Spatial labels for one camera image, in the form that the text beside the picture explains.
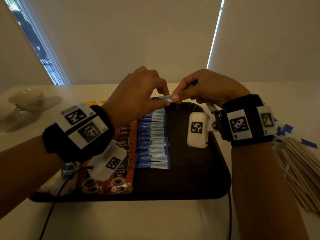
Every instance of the white wall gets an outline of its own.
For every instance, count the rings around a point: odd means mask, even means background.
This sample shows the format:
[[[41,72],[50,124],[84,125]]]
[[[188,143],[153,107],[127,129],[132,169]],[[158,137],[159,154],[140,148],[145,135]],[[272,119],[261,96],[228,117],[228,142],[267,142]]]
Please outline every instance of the white wall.
[[[225,0],[209,68],[239,81],[316,80],[320,0]]]
[[[205,68],[221,0],[29,0],[71,84],[139,66],[168,82]]]
[[[52,85],[4,0],[0,0],[0,30],[0,93],[18,85]]]

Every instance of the left hand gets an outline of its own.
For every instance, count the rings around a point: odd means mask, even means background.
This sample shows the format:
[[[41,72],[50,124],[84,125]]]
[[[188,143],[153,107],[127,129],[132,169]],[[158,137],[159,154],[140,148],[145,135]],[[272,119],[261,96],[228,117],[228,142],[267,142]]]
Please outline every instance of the left hand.
[[[128,74],[117,86],[109,100],[102,105],[114,129],[127,125],[153,110],[170,105],[167,100],[151,100],[154,89],[169,95],[167,82],[156,70],[142,66]]]

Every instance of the forearm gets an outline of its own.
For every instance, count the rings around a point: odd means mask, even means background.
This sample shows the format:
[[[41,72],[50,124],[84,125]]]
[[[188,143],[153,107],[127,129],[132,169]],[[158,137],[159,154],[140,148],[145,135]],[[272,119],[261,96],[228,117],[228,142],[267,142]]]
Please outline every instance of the forearm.
[[[0,219],[65,165],[57,154],[47,153],[41,136],[1,152],[0,158]]]
[[[269,143],[232,148],[232,190],[242,239],[308,239]]]

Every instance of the black cable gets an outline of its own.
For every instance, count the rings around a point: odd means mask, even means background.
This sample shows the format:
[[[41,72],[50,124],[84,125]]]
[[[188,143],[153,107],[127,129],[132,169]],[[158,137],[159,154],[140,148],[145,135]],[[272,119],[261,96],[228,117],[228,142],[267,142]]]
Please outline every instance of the black cable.
[[[229,236],[228,236],[228,240],[231,240],[231,235],[232,235],[232,205],[231,205],[230,190],[228,191],[228,198],[229,198]]]
[[[80,168],[79,170],[75,171],[75,172],[72,174],[72,176],[74,176],[76,173],[78,173],[78,172],[81,171],[82,169],[93,169],[93,168],[94,168],[94,167],[90,167],[90,166]],[[58,192],[58,194],[57,194],[57,196],[56,196],[56,198],[59,197],[60,193],[62,192],[63,188],[66,186],[66,184],[67,184],[67,182],[69,181],[69,179],[70,179],[70,177],[67,178],[66,181],[63,183],[63,185],[61,186],[61,188],[60,188],[60,190],[59,190],[59,192]],[[43,234],[45,233],[47,224],[48,224],[48,222],[49,222],[49,219],[50,219],[50,216],[51,216],[51,213],[52,213],[52,211],[53,211],[53,209],[54,209],[55,204],[56,204],[56,201],[54,200],[54,202],[52,203],[52,206],[51,206],[51,208],[50,208],[50,210],[49,210],[47,219],[46,219],[46,221],[45,221],[45,223],[44,223],[44,226],[43,226],[43,229],[42,229],[42,232],[41,232],[41,235],[40,235],[39,240],[42,240]]]

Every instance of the fingernail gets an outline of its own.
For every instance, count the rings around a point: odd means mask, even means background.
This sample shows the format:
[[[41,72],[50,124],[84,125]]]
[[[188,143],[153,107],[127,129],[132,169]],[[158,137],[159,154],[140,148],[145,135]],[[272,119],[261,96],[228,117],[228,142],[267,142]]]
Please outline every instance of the fingernail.
[[[171,96],[171,100],[172,100],[172,101],[179,101],[179,95],[178,95],[178,94],[173,94],[173,95]]]

